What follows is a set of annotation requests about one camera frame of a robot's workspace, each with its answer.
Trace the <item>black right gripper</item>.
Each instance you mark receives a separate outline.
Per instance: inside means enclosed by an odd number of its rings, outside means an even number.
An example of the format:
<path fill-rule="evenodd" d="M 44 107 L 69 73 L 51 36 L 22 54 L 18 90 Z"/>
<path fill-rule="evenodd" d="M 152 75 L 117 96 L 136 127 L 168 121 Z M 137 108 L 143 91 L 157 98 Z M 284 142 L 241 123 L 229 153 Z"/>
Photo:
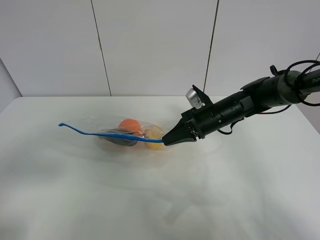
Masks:
<path fill-rule="evenodd" d="M 192 108 L 182 114 L 182 119 L 175 127 L 162 137 L 165 146 L 182 143 L 193 143 L 197 139 L 204 139 L 221 128 L 230 125 L 232 128 L 237 122 L 245 119 L 255 110 L 252 98 L 239 91 L 216 103 L 203 106 L 200 109 Z"/>

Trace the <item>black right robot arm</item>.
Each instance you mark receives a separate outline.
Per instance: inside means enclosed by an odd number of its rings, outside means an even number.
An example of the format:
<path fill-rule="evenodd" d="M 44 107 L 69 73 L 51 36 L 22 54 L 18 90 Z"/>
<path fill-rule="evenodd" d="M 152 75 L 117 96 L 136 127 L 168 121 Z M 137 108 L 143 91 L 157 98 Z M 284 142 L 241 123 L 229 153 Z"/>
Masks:
<path fill-rule="evenodd" d="M 213 103 L 196 86 L 191 93 L 192 108 L 181 115 L 177 125 L 162 137 L 165 146 L 195 142 L 225 126 L 261 114 L 273 107 L 303 103 L 320 90 L 320 71 L 282 71 L 273 77 L 257 79 L 240 91 Z"/>

